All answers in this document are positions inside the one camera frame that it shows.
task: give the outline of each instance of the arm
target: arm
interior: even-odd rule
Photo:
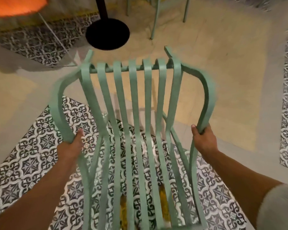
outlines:
[[[0,229],[48,229],[65,184],[76,170],[82,136],[80,129],[73,143],[62,142],[58,145],[58,162],[30,191],[0,215]]]
[[[200,135],[191,126],[196,149],[230,189],[250,223],[257,228],[257,216],[265,195],[281,182],[258,174],[218,150],[210,125]]]

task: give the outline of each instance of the forearm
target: forearm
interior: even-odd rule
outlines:
[[[58,161],[29,192],[0,215],[0,229],[46,230],[75,164]]]
[[[250,170],[220,151],[206,153],[203,158],[220,176],[256,228],[258,210],[265,195],[281,182]]]

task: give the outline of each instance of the chair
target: chair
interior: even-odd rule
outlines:
[[[155,28],[156,28],[156,24],[157,24],[157,19],[159,16],[159,12],[169,8],[170,6],[173,6],[175,3],[177,3],[179,0],[165,0],[165,1],[161,1],[161,0],[147,0],[153,7],[156,8],[156,15],[155,15],[155,21],[154,21],[154,26],[153,26],[153,30],[151,31],[151,36],[150,39],[154,38],[154,34],[155,34]],[[183,17],[183,22],[185,23],[185,21],[187,20],[187,14],[188,14],[188,9],[189,9],[189,1],[187,0],[187,3],[185,5],[185,10],[184,10],[184,17]],[[130,0],[127,0],[127,16],[129,16],[130,14]]]
[[[196,176],[196,158],[197,150],[194,144],[191,145],[190,159],[188,160],[184,149],[177,137],[177,134],[173,128],[173,123],[175,119],[175,112],[177,108],[178,96],[180,91],[181,80],[183,72],[191,74],[201,81],[205,101],[203,109],[197,124],[197,128],[200,132],[207,126],[209,118],[212,114],[214,104],[215,104],[215,87],[214,83],[207,77],[207,75],[195,68],[190,67],[187,64],[181,63],[177,57],[175,57],[168,47],[165,47],[165,52],[167,53],[169,60],[165,63],[164,59],[156,59],[155,64],[152,65],[148,59],[142,61],[142,65],[136,65],[135,60],[129,60],[128,66],[123,66],[120,61],[115,61],[113,66],[109,66],[104,62],[100,62],[95,67],[91,64],[91,58],[93,52],[90,50],[84,60],[84,63],[77,68],[74,72],[66,75],[59,79],[55,85],[52,93],[52,98],[49,103],[50,113],[53,117],[54,123],[58,130],[61,132],[63,140],[72,142],[74,139],[74,134],[69,124],[67,123],[62,110],[62,96],[65,88],[76,80],[80,80],[81,86],[83,88],[85,97],[88,101],[88,105],[91,108],[92,115],[95,118],[97,129],[99,132],[99,137],[95,147],[95,153],[91,160],[90,170],[88,169],[87,159],[84,154],[81,153],[78,159],[78,166],[82,176],[82,183],[84,186],[84,224],[82,229],[88,230],[91,226],[91,196],[93,190],[93,184],[95,179],[95,173],[97,168],[98,156],[100,153],[101,145],[104,143],[104,163],[102,169],[102,187],[101,187],[101,197],[99,202],[99,220],[98,229],[104,230],[106,225],[106,209],[108,203],[108,173],[109,173],[109,153],[110,153],[110,136],[107,131],[107,123],[110,121],[112,131],[115,139],[115,169],[114,169],[114,195],[113,195],[113,223],[112,229],[120,229],[120,197],[121,197],[121,184],[120,184],[120,173],[121,173],[121,144],[120,144],[120,132],[118,124],[115,118],[114,108],[112,106],[110,92],[107,84],[106,73],[114,73],[114,80],[116,86],[116,92],[118,96],[120,114],[123,122],[123,126],[129,126],[127,120],[127,110],[125,105],[125,97],[122,83],[122,72],[129,71],[130,78],[130,88],[132,97],[132,111],[134,118],[134,129],[135,129],[135,142],[136,142],[136,157],[138,161],[138,179],[139,179],[139,194],[140,194],[140,206],[141,206],[141,230],[149,230],[148,214],[147,214],[147,202],[146,202],[146,189],[143,183],[144,180],[144,170],[142,162],[142,150],[141,150],[141,138],[140,138],[140,126],[139,126],[139,107],[138,107],[138,90],[137,90],[137,71],[144,70],[145,77],[145,134],[146,134],[146,145],[149,167],[154,168],[155,161],[152,151],[151,135],[150,135],[150,125],[151,125],[151,94],[152,94],[152,70],[159,70],[159,85],[158,85],[158,97],[157,97],[157,113],[156,113],[156,142],[159,151],[160,158],[160,168],[163,174],[163,182],[166,192],[166,197],[168,199],[169,214],[171,219],[172,229],[205,229],[207,228],[207,222],[205,219],[205,214],[203,208],[200,205],[199,193],[197,189],[197,176]],[[165,82],[166,82],[166,72],[167,69],[173,69],[173,82],[169,101],[169,111],[166,116],[163,112],[163,103],[165,95]],[[107,108],[107,115],[103,115],[98,100],[92,85],[90,73],[97,73],[101,91],[103,93],[104,101]],[[181,209],[183,211],[185,226],[178,226],[177,214],[175,211],[174,202],[172,199],[172,191],[169,182],[169,175],[167,172],[165,164],[165,156],[162,153],[162,139],[161,139],[161,122],[162,118],[165,120],[165,135],[167,140],[168,152],[170,155],[173,174],[175,176],[178,197],[181,202]],[[127,186],[127,221],[128,229],[134,229],[134,205],[133,205],[133,185],[132,185],[132,168],[131,168],[131,138],[129,135],[129,128],[124,127],[124,136],[126,140],[126,186]],[[175,142],[175,145],[179,151],[181,160],[183,162],[184,168],[186,170],[187,178],[192,187],[192,194],[194,203],[196,206],[196,215],[199,221],[195,224],[192,223],[190,217],[190,209],[185,197],[185,192],[182,184],[182,180],[179,174],[178,165],[174,153],[174,145],[171,141],[171,135]],[[150,170],[151,182],[152,182],[152,197],[155,206],[155,216],[157,229],[164,228],[164,221],[162,218],[160,196],[158,191],[156,171]]]

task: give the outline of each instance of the sleeve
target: sleeve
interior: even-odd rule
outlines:
[[[271,189],[263,199],[257,217],[257,230],[288,230],[288,185]]]

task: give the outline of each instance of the person's right arm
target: person's right arm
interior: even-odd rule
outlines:
[[[196,149],[209,163],[238,201],[250,223],[257,229],[257,216],[265,195],[280,181],[258,174],[218,150],[210,125],[200,135],[191,126]]]

